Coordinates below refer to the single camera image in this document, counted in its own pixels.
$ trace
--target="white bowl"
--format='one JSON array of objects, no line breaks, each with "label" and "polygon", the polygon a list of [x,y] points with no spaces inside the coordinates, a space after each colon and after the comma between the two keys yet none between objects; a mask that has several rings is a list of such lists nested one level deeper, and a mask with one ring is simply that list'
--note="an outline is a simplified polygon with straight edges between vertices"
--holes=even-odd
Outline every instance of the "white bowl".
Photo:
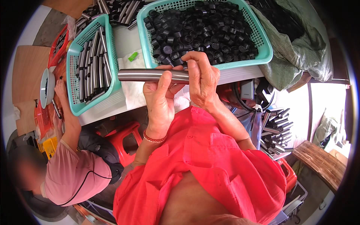
[{"label": "white bowl", "polygon": [[40,83],[40,102],[41,107],[45,107],[51,103],[54,98],[55,88],[55,76],[49,71],[48,68],[44,70],[42,74],[41,83]]}]

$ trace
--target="wooden board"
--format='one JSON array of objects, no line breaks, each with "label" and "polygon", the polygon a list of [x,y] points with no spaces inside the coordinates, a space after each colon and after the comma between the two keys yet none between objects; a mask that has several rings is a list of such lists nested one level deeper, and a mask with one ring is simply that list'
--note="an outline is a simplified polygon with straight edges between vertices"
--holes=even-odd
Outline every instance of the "wooden board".
[{"label": "wooden board", "polygon": [[293,155],[314,170],[330,190],[336,193],[345,173],[344,164],[309,141],[296,147]]},{"label": "wooden board", "polygon": [[42,4],[78,19],[93,0],[44,0]]},{"label": "wooden board", "polygon": [[41,77],[48,66],[50,49],[43,46],[18,46],[13,69],[13,104],[40,98]]},{"label": "wooden board", "polygon": [[14,104],[20,110],[20,119],[16,121],[18,135],[29,133],[36,130],[34,119],[35,101],[30,100]]}]

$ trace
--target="red plastic basket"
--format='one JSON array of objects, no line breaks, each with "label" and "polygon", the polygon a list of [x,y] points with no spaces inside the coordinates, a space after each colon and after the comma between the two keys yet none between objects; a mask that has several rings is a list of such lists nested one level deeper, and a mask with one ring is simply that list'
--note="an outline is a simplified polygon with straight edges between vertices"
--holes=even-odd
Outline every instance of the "red plastic basket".
[{"label": "red plastic basket", "polygon": [[[59,51],[56,52],[56,54],[54,55],[56,43],[57,43],[60,35],[62,35],[64,32],[66,32],[64,43],[60,47]],[[69,31],[67,30],[67,24],[66,24],[66,26],[62,29],[60,34],[56,37],[53,45],[51,46],[51,50],[50,50],[50,54],[49,54],[49,61],[48,61],[48,68],[50,68],[52,66],[57,66],[59,64],[59,59],[64,57],[64,55],[66,55],[66,48],[67,48],[68,44],[69,44]]]},{"label": "red plastic basket", "polygon": [[48,105],[43,109],[41,107],[41,102],[37,103],[37,107],[35,107],[34,112],[35,123],[39,125],[40,128],[40,139],[43,139],[45,134],[51,128],[50,114]]}]

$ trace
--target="fingernail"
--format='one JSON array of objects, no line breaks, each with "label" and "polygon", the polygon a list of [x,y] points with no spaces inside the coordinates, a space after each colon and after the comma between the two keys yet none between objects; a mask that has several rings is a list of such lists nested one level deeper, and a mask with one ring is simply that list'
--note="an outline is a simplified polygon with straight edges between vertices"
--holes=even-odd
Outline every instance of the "fingernail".
[{"label": "fingernail", "polygon": [[189,59],[188,61],[188,68],[195,68],[196,67],[196,62],[193,59]]}]

